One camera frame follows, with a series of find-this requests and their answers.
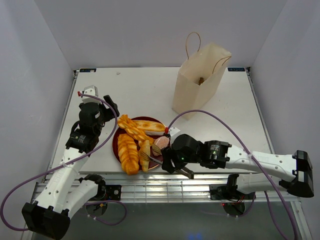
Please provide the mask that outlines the pink sugared bun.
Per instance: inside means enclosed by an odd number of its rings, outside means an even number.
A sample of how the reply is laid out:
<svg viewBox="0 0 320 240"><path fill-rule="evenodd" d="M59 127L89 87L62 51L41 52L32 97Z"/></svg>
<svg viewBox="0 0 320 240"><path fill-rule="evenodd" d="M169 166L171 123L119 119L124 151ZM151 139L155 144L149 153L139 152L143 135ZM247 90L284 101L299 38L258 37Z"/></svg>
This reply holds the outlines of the pink sugared bun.
<svg viewBox="0 0 320 240"><path fill-rule="evenodd" d="M162 155L162 149L166 148L170 143L170 139L167 136L161 136L157 138L152 144L152 153L154 156Z"/></svg>

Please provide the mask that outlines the metal tongs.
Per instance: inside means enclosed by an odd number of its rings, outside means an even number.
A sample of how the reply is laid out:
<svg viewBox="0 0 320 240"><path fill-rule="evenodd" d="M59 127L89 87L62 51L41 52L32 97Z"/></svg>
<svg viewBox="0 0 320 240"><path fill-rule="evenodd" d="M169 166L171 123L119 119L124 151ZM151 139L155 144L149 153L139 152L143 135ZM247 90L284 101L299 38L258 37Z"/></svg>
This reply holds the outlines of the metal tongs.
<svg viewBox="0 0 320 240"><path fill-rule="evenodd" d="M149 157L149 160L162 166L163 162L161 163L159 160L157 160L156 158L154 158L152 156ZM185 176L185 177L187 177L188 179L191 179L191 180L194 179L195 174L194 174L194 172L192 170L190 170L190 169L188 169L186 167L186 165L187 165L186 163L184 163L184 162L183 163L178 163L176 160L174 160L172 163L175 166L175 172L174 173L183 175L183 176Z"/></svg>

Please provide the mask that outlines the small pale baguette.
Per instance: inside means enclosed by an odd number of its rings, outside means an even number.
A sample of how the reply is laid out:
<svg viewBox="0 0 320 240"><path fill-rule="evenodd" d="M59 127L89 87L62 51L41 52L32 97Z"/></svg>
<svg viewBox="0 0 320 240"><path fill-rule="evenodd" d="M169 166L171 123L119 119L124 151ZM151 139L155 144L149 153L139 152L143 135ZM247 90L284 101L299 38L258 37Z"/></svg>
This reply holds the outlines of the small pale baguette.
<svg viewBox="0 0 320 240"><path fill-rule="evenodd" d="M147 173L149 170L150 155L150 141L145 140L140 144L140 148L138 150L139 164L141 165L141 169L144 173Z"/></svg>

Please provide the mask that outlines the round orange bread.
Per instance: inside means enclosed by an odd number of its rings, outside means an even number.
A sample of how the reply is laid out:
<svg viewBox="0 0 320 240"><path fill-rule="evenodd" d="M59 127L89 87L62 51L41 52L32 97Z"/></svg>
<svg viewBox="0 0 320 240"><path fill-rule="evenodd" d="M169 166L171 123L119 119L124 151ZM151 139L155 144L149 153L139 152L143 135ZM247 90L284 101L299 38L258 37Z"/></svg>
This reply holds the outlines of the round orange bread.
<svg viewBox="0 0 320 240"><path fill-rule="evenodd" d="M198 80L198 85L200 86L204 81L205 81L204 78L201 77L201 78Z"/></svg>

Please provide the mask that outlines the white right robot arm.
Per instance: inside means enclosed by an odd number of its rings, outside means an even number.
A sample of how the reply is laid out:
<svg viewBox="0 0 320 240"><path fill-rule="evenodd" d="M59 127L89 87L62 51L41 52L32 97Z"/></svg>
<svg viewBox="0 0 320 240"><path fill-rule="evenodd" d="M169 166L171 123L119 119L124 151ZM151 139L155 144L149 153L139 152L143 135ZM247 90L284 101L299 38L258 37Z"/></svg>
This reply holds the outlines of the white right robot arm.
<svg viewBox="0 0 320 240"><path fill-rule="evenodd" d="M211 140L201 142L187 134L179 135L173 143L161 150L162 169L172 174L186 171L189 179L194 173L187 164L199 164L207 169L240 169L252 174L234 173L226 185L211 189L212 199L252 199L255 192L287 191L301 198L314 197L313 167L308 153L276 155L244 149L228 142Z"/></svg>

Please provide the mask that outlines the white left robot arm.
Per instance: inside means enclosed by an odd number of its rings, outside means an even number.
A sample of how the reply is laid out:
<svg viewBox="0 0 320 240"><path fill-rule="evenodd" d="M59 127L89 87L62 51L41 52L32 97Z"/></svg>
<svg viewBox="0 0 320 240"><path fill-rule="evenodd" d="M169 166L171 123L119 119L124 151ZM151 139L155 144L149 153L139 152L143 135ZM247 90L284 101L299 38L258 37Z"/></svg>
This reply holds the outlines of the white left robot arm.
<svg viewBox="0 0 320 240"><path fill-rule="evenodd" d="M98 144L105 123L120 115L109 95L103 97L107 106L96 96L83 93L81 97L79 120L71 129L58 168L39 196L22 208L28 229L53 240L64 237L71 218L87 201L101 201L107 193L106 182L97 174L81 177L80 185L70 190L90 152Z"/></svg>

